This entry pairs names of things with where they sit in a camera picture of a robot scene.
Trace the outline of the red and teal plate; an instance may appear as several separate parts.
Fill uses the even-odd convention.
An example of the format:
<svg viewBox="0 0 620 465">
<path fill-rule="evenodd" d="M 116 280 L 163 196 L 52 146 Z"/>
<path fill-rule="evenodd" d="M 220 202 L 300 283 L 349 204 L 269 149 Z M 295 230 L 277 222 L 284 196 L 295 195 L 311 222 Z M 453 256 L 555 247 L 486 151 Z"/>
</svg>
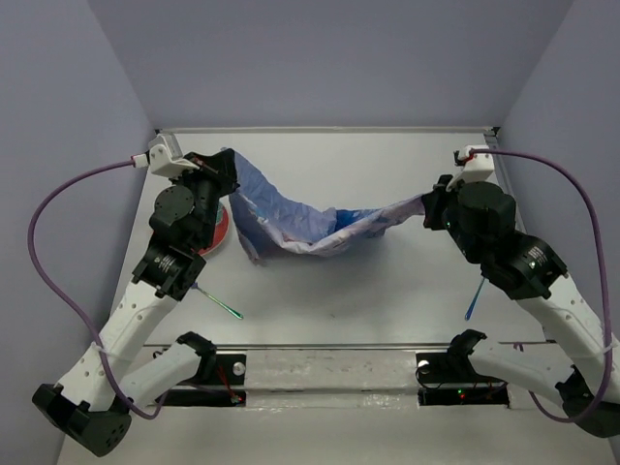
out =
<svg viewBox="0 0 620 465">
<path fill-rule="evenodd" d="M 228 208 L 220 201 L 218 205 L 218 211 L 216 216 L 216 225 L 213 235 L 212 243 L 209 247 L 200 249 L 199 254 L 202 257 L 214 252 L 219 246 L 221 246 L 229 232 L 230 228 L 230 212 Z"/>
</svg>

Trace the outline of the blue printed cloth placemat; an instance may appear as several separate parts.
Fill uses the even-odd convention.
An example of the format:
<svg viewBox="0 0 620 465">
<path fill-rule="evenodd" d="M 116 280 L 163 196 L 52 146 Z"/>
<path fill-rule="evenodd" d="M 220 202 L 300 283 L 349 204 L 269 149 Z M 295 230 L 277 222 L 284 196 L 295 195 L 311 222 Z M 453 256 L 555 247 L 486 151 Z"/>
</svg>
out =
<svg viewBox="0 0 620 465">
<path fill-rule="evenodd" d="M 234 160 L 238 187 L 229 195 L 230 212 L 239 242 L 253 262 L 280 254 L 332 257 L 424 215 L 421 196 L 381 208 L 321 211 L 283 196 L 240 153 Z"/>
</svg>

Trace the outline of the iridescent spoon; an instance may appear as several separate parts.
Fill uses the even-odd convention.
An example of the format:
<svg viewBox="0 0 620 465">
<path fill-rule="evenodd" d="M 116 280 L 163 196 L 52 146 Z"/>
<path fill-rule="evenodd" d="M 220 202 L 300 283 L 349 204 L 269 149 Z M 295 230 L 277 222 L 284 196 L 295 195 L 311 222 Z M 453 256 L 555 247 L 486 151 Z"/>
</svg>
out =
<svg viewBox="0 0 620 465">
<path fill-rule="evenodd" d="M 464 315 L 464 320 L 466 322 L 469 322 L 471 320 L 472 316 L 473 316 L 473 313 L 474 313 L 474 311 L 476 309 L 476 306 L 477 306 L 479 297 L 481 295 L 481 291 L 482 291 L 482 288 L 484 286 L 485 281 L 486 281 L 486 279 L 484 277 L 482 277 L 480 279 L 480 283 L 479 283 L 479 285 L 478 285 L 478 287 L 476 289 L 476 292 L 475 292 L 475 294 L 474 294 L 474 296 L 473 296 L 473 298 L 471 300 L 471 303 L 469 304 L 469 306 L 467 308 L 467 311 L 466 311 L 466 313 Z"/>
</svg>

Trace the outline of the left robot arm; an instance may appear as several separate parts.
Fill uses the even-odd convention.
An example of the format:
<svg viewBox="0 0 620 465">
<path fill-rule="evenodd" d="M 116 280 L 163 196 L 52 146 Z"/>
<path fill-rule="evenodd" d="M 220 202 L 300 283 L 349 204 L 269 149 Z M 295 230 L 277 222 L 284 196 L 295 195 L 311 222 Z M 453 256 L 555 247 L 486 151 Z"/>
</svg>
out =
<svg viewBox="0 0 620 465">
<path fill-rule="evenodd" d="M 196 287 L 206 265 L 201 251 L 214 238 L 220 200 L 237 187 L 231 149 L 205 156 L 173 156 L 162 146 L 113 168 L 146 168 L 170 181 L 154 202 L 151 235 L 116 309 L 102 328 L 43 270 L 35 249 L 41 209 L 30 221 L 28 252 L 42 280 L 86 324 L 92 342 L 76 364 L 54 384 L 40 385 L 32 397 L 37 409 L 66 436 L 97 457 L 112 452 L 135 417 L 158 417 L 168 392 L 225 372 L 216 346 L 189 331 L 160 356 L 132 371 L 136 356 L 160 322 Z M 146 412 L 153 404 L 156 411 Z"/>
</svg>

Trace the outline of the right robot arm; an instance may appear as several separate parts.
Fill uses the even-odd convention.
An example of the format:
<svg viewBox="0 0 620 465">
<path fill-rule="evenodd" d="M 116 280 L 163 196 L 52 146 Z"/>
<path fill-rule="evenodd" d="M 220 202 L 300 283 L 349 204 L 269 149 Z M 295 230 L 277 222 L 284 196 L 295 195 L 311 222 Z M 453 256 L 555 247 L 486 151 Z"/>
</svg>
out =
<svg viewBox="0 0 620 465">
<path fill-rule="evenodd" d="M 595 437 L 618 436 L 619 341 L 555 251 L 516 229 L 514 198 L 496 184 L 445 174 L 421 201 L 424 226 L 448 232 L 466 261 L 479 265 L 482 277 L 536 319 L 568 357 L 553 364 L 467 329 L 447 350 L 452 377 L 503 379 L 559 406 L 563 422 Z"/>
</svg>

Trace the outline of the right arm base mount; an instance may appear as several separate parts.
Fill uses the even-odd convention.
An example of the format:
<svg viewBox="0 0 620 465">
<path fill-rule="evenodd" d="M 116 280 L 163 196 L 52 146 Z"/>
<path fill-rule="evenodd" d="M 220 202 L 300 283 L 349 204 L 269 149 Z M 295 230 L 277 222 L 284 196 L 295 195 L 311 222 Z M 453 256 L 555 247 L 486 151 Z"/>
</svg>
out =
<svg viewBox="0 0 620 465">
<path fill-rule="evenodd" d="M 506 382 L 454 368 L 447 353 L 422 352 L 416 355 L 416 363 L 421 407 L 510 406 Z"/>
</svg>

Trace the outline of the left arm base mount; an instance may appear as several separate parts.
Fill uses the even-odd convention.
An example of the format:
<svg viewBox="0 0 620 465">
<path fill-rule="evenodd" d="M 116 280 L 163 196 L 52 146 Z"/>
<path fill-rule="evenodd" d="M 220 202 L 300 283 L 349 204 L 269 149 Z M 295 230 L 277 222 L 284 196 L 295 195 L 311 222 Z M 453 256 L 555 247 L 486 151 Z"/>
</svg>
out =
<svg viewBox="0 0 620 465">
<path fill-rule="evenodd" d="M 164 399 L 164 406 L 244 407 L 246 369 L 245 354 L 218 353 L 214 362 L 202 362 L 196 375 L 173 387 Z"/>
</svg>

